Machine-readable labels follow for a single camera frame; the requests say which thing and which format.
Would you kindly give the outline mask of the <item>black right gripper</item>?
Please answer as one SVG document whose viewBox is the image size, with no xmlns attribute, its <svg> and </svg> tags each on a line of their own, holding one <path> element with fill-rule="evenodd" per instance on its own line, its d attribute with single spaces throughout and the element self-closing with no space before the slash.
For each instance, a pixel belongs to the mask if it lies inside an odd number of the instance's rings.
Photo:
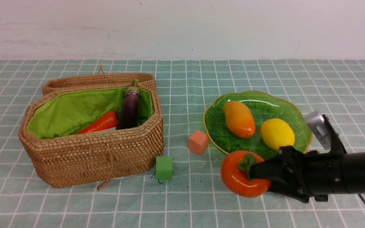
<svg viewBox="0 0 365 228">
<path fill-rule="evenodd" d="M 327 193 L 318 194 L 310 190 L 307 175 L 312 174 L 312 163 L 323 161 L 331 155 L 331 150 L 326 153 L 312 150 L 304 154 L 293 146 L 282 146 L 277 157 L 252 165 L 249 177 L 271 180 L 268 192 L 281 194 L 301 203 L 309 203 L 311 197 L 316 202 L 327 202 Z"/>
</svg>

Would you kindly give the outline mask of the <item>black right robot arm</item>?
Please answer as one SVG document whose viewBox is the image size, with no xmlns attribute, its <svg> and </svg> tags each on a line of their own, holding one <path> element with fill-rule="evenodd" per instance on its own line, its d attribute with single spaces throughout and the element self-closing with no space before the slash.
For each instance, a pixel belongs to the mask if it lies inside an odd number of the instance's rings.
<svg viewBox="0 0 365 228">
<path fill-rule="evenodd" d="M 252 165 L 247 175 L 271 180 L 269 192 L 302 203 L 311 197 L 327 202 L 330 194 L 365 194 L 365 152 L 346 154 L 341 148 L 304 154 L 284 146 L 275 157 Z"/>
</svg>

